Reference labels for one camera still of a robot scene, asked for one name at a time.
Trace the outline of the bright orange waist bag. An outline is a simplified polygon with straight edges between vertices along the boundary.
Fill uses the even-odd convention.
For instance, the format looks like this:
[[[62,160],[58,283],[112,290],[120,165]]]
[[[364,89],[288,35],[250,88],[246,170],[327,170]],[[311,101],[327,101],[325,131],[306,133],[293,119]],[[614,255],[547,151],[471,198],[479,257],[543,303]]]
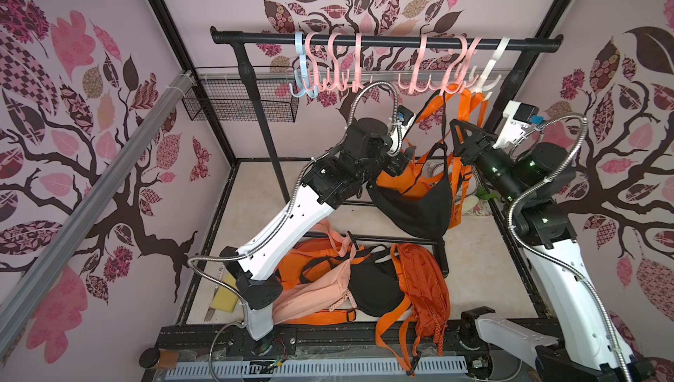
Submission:
[[[449,94],[434,92],[419,111],[417,122],[433,116],[441,120],[441,138],[421,157],[413,158],[403,173],[383,172],[368,185],[372,202],[394,224],[417,238],[441,238],[462,219],[463,201],[472,168],[449,152],[447,129]]]

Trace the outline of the small black sling bag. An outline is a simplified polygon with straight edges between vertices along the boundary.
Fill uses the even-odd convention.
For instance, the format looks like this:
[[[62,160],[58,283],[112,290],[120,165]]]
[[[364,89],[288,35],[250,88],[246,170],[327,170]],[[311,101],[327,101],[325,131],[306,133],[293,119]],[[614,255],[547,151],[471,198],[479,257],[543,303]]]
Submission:
[[[381,172],[366,185],[373,204],[410,236],[440,239],[450,227],[451,155],[446,139],[444,134],[426,154],[414,157],[401,176]]]

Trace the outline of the dark orange backpack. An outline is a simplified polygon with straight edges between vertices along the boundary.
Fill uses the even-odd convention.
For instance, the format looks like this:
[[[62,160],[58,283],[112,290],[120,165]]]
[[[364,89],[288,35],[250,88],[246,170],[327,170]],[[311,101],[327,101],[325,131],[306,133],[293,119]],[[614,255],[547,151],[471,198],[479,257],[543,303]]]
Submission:
[[[414,376],[421,362],[419,344],[422,339],[432,338],[437,355],[443,354],[451,313],[449,290],[434,255],[427,249],[412,243],[395,244],[391,246],[390,255],[403,299],[378,320],[375,342],[379,347],[392,350],[383,335],[406,311],[410,311],[398,329],[401,353],[394,357],[408,376]]]

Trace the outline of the black and orange bag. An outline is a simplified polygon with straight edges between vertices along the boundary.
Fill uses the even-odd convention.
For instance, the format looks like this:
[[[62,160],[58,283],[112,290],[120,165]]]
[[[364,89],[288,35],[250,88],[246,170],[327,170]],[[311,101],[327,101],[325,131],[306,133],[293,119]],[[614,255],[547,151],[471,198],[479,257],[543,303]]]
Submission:
[[[295,302],[305,315],[347,305],[369,316],[382,317],[403,301],[390,253],[382,244],[348,256],[322,256],[300,271],[302,290]]]

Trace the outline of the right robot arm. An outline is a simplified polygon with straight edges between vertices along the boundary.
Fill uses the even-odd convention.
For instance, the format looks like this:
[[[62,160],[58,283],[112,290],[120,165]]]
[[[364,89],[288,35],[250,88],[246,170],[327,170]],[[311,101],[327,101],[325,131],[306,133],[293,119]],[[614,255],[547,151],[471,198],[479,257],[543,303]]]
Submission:
[[[499,136],[463,120],[450,124],[455,154],[477,169],[505,201],[505,230],[524,251],[547,292],[562,338],[544,336],[491,311],[478,315],[478,337],[534,368],[544,381],[645,381],[655,376],[613,324],[584,267],[577,234],[553,195],[570,182],[571,165],[588,133],[579,113],[570,148],[541,143],[519,161],[505,151],[552,121],[510,120]]]

